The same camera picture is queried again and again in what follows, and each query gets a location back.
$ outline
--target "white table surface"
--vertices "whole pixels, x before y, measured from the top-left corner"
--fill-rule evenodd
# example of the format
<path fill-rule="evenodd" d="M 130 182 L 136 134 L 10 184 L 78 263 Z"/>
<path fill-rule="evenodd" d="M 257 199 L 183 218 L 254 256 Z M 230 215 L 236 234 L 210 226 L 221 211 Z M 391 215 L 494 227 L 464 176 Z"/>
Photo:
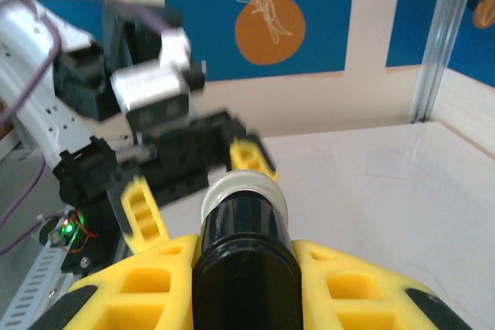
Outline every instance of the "white table surface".
<path fill-rule="evenodd" d="M 407 275 L 475 329 L 495 328 L 495 161 L 440 124 L 265 140 L 293 240 Z M 172 237 L 198 233 L 204 192 L 166 206 Z"/>

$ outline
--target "yellow 3d-printed part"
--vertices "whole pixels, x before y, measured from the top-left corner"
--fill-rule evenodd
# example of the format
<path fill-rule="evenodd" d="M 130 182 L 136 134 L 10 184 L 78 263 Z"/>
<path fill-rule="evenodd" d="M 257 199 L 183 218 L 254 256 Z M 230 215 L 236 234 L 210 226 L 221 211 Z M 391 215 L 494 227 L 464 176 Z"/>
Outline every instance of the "yellow 3d-printed part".
<path fill-rule="evenodd" d="M 124 233 L 125 242 L 137 254 L 169 241 L 169 234 L 148 183 L 136 177 L 121 195 L 122 208 L 132 234 Z"/>
<path fill-rule="evenodd" d="M 197 236 L 182 236 L 78 281 L 97 291 L 65 330 L 193 330 Z"/>
<path fill-rule="evenodd" d="M 230 145 L 230 161 L 233 170 L 258 170 L 278 182 L 278 172 L 270 168 L 257 144 L 246 139 L 235 139 Z"/>
<path fill-rule="evenodd" d="M 437 330 L 405 288 L 428 288 L 306 241 L 293 247 L 302 270 L 305 330 Z"/>

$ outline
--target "orange circle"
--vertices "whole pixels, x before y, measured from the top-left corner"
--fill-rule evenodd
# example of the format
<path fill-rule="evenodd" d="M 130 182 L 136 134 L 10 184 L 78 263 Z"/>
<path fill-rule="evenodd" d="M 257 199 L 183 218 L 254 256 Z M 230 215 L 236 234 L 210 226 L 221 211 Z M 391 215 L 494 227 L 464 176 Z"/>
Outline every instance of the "orange circle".
<path fill-rule="evenodd" d="M 488 29 L 495 23 L 495 0 L 483 0 L 473 15 L 474 25 L 478 29 Z"/>
<path fill-rule="evenodd" d="M 305 34 L 304 15 L 293 0 L 254 0 L 244 7 L 235 23 L 237 47 L 255 65 L 273 65 L 288 59 L 297 52 Z"/>

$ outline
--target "white robotic arm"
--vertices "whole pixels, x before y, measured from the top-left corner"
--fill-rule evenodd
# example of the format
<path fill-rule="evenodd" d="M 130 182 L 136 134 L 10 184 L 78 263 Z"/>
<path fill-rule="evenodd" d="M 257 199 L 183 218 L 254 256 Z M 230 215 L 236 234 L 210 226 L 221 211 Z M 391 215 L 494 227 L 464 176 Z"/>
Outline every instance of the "white robotic arm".
<path fill-rule="evenodd" d="M 18 3 L 0 12 L 0 98 L 12 105 L 26 88 L 36 68 L 47 58 L 53 46 L 52 36 L 40 22 L 47 15 L 57 26 L 63 50 L 89 46 L 93 36 L 55 16 L 36 0 Z M 35 139 L 54 168 L 60 152 L 75 152 L 90 143 L 91 130 L 55 96 L 53 68 L 17 113 L 18 119 Z"/>

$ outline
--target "black cylinder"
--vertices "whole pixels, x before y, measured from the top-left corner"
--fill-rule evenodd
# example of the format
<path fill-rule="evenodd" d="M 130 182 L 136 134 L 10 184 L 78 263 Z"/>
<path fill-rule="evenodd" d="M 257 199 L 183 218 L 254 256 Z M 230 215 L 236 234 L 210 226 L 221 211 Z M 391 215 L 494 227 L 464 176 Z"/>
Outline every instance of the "black cylinder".
<path fill-rule="evenodd" d="M 193 268 L 195 330 L 302 330 L 301 270 L 281 214 L 236 192 L 203 222 Z"/>

